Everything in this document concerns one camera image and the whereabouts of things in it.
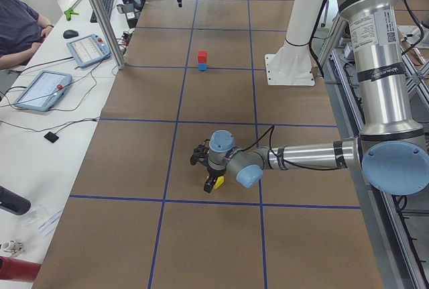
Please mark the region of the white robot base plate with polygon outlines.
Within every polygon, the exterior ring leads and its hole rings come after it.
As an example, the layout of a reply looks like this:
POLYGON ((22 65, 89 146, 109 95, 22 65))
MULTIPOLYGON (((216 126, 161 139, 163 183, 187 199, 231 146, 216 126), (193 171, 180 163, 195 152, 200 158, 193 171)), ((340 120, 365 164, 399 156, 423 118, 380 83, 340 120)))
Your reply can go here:
POLYGON ((266 54, 265 69, 268 85, 314 86, 312 63, 304 54, 266 54))

